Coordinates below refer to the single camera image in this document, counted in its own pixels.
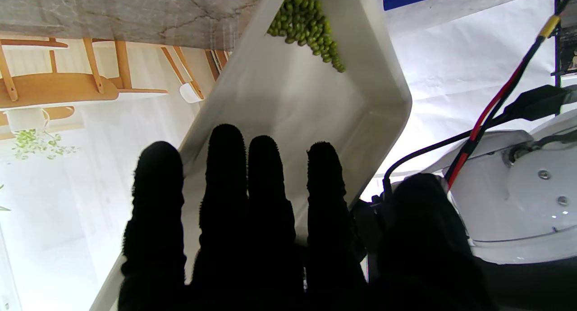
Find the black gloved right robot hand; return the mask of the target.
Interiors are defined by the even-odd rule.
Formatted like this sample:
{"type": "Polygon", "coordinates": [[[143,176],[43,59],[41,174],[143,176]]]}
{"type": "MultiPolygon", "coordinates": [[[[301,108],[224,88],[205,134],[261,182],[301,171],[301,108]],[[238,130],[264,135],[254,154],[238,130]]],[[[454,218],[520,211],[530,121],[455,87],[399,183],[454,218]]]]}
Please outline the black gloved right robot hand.
{"type": "Polygon", "coordinates": [[[275,141],[212,131],[199,210],[200,249],[185,283],[183,164],[170,143],[151,143],[134,173],[120,311],[496,311],[463,222],[433,174],[392,192],[395,221],[366,282],[334,147],[308,151],[308,256],[301,258],[275,141]]]}

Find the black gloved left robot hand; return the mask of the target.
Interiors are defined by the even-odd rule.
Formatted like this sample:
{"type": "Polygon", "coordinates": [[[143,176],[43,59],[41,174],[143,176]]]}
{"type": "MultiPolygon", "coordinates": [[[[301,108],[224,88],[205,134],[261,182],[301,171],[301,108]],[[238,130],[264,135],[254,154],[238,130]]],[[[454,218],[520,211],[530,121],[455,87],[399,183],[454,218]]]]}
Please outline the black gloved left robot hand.
{"type": "Polygon", "coordinates": [[[577,309],[577,259],[498,265],[475,258],[500,307],[531,311],[577,309]]]}

